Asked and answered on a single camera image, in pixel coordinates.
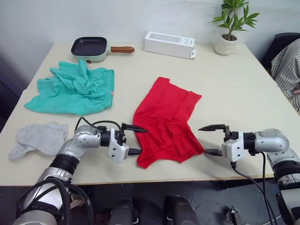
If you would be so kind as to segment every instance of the green garment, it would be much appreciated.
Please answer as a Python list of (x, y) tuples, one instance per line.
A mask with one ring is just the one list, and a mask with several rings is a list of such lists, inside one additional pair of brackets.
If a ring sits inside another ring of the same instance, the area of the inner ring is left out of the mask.
[(50, 68), (54, 77), (37, 81), (39, 96), (25, 104), (41, 113), (86, 115), (112, 106), (114, 72), (112, 69), (88, 69), (83, 60), (78, 64), (60, 62)]

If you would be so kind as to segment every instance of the wooden handle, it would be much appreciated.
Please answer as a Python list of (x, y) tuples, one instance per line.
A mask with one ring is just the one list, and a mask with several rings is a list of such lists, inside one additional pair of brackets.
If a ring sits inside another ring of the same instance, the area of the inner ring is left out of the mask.
[(111, 52), (113, 53), (133, 53), (135, 49), (130, 46), (125, 47), (111, 47)]

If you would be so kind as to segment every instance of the cloth fold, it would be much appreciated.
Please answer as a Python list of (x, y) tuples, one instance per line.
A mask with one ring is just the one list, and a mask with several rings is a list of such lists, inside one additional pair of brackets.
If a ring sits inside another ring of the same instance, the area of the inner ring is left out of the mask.
[(53, 156), (60, 150), (68, 136), (68, 126), (49, 122), (43, 125), (27, 125), (16, 134), (18, 145), (8, 155), (9, 159), (22, 158), (27, 152), (38, 150)]
[(137, 108), (133, 124), (148, 133), (136, 133), (142, 153), (139, 166), (147, 168), (159, 159), (183, 162), (204, 152), (192, 133), (188, 119), (202, 96), (186, 91), (159, 77)]
[(37, 81), (39, 96), (25, 104), (40, 113), (72, 113), (86, 115), (112, 106), (114, 71), (88, 69), (83, 60), (78, 64), (60, 62), (50, 68), (54, 77)]

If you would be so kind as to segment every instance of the white table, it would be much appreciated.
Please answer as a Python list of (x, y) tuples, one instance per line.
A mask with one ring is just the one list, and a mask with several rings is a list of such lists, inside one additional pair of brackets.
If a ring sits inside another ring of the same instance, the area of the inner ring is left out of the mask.
[[(231, 130), (242, 129), (245, 132), (278, 128), (300, 155), (299, 116), (245, 45), (239, 45), (235, 54), (226, 57), (217, 55), (210, 47), (197, 45), (194, 60), (144, 52), (141, 44), (125, 45), (134, 46), (135, 53), (111, 54), (103, 62), (89, 65), (90, 68), (105, 67), (115, 71), (112, 107), (86, 115), (89, 121), (114, 120), (131, 124), (136, 108), (154, 81), (158, 76), (164, 76), (170, 78), (171, 83), (202, 95), (188, 123), (205, 148), (220, 148), (224, 134), (221, 131), (202, 132), (198, 128), (225, 123), (230, 125)], [(37, 79), (51, 76), (50, 67), (57, 67), (61, 60), (75, 62), (70, 47), (71, 44), (53, 45), (2, 130), (0, 185), (34, 184), (54, 158), (30, 152), (22, 159), (9, 161), (7, 155), (16, 145), (15, 134), (18, 129), (28, 124), (55, 121), (68, 124), (68, 137), (73, 136), (79, 116), (37, 113), (24, 108), (24, 104), (38, 94)], [(127, 131), (126, 137), (130, 147), (139, 148), (133, 132)], [(221, 157), (202, 154), (182, 164), (159, 160), (147, 169), (138, 167), (136, 158), (130, 156), (117, 164), (108, 156), (107, 148), (88, 150), (75, 171), (74, 183), (240, 179), (230, 168), (230, 163)], [(246, 157), (238, 162), (238, 169), (254, 178), (261, 177), (262, 159), (246, 153)], [(266, 174), (272, 176), (268, 164)]]

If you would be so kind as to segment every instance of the floor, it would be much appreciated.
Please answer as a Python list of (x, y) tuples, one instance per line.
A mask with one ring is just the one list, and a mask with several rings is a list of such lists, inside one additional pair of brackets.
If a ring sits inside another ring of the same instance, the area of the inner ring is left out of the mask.
[[(229, 189), (218, 190), (215, 182), (160, 182), (136, 184), (110, 184), (83, 186), (92, 194), (91, 200), (94, 211), (100, 212), (112, 208), (119, 200), (132, 197), (138, 200), (141, 211), (147, 214), (147, 207), (155, 208), (155, 216), (141, 220), (142, 225), (163, 224), (161, 216), (166, 195), (180, 195), (186, 198), (194, 208), (201, 225), (228, 225), (224, 211), (234, 206), (240, 211), (243, 224), (269, 224), (268, 214), (264, 205), (262, 193), (255, 185), (244, 185)], [(0, 225), (10, 225), (15, 220), (15, 200), (26, 190), (26, 187), (0, 187)], [(271, 181), (266, 183), (267, 197), (273, 207), (275, 216), (279, 210), (275, 199), (277, 185)], [(72, 225), (84, 225), (84, 207), (72, 210)], [(278, 225), (284, 225), (282, 218), (277, 219)]]

